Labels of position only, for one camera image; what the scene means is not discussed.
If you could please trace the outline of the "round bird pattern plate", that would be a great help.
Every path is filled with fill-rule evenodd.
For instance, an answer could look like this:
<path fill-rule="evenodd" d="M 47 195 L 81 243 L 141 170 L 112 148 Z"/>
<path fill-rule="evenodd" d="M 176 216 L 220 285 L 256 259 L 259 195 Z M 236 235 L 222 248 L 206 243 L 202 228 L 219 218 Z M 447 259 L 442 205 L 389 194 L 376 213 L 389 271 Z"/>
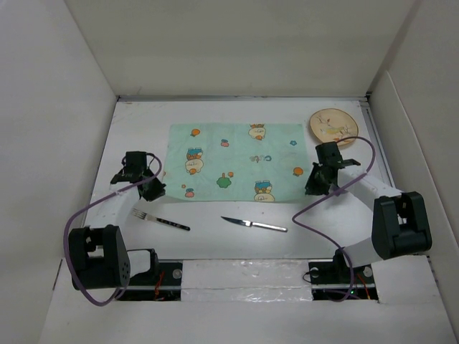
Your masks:
<path fill-rule="evenodd" d="M 350 114 L 336 108 L 316 111 L 309 120 L 312 134 L 321 142 L 348 145 L 359 135 L 359 126 Z"/>

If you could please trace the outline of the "green cartoon print cloth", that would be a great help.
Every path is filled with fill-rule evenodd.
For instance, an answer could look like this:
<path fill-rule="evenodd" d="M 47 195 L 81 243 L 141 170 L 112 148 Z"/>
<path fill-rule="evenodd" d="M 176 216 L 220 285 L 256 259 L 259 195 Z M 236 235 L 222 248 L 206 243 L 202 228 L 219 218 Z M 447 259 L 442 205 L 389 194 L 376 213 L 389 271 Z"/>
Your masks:
<path fill-rule="evenodd" d="M 164 164 L 166 195 L 177 201 L 290 203 L 310 171 L 300 123 L 175 124 Z"/>

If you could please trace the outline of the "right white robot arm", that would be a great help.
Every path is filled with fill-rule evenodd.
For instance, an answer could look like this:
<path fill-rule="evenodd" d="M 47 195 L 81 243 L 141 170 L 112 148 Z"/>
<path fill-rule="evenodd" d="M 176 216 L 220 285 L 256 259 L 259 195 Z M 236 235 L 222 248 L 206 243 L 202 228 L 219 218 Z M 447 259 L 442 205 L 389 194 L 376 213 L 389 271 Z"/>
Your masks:
<path fill-rule="evenodd" d="M 355 277 L 359 267 L 431 249 L 432 235 L 420 193 L 391 187 L 355 163 L 313 164 L 306 183 L 307 195 L 328 196 L 343 191 L 372 211 L 372 229 L 366 239 L 336 250 L 331 273 L 339 282 Z"/>

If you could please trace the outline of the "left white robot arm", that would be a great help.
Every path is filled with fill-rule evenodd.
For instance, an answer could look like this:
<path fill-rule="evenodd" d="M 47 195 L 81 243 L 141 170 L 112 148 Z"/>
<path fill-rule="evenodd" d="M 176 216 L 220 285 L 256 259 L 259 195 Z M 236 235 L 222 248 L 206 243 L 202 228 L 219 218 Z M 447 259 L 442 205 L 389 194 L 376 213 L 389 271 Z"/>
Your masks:
<path fill-rule="evenodd" d="M 154 201 L 165 194 L 165 185 L 150 168 L 139 173 L 119 171 L 110 181 L 110 193 L 93 202 L 96 208 L 88 224 L 70 230 L 68 263 L 74 270 L 76 290 L 124 288 L 131 263 L 121 229 L 141 200 Z"/>

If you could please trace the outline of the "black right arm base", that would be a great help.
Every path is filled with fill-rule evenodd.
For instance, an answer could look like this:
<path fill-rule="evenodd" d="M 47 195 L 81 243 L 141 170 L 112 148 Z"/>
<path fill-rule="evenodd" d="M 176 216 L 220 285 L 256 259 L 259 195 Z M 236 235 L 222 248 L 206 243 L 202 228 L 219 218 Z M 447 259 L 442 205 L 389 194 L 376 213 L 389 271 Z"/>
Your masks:
<path fill-rule="evenodd" d="M 312 259 L 308 270 L 303 273 L 303 281 L 311 286 L 313 300 L 338 302 L 344 299 L 351 288 L 348 300 L 378 300 L 376 282 L 370 264 L 351 270 L 344 258 L 339 255 L 333 259 Z"/>

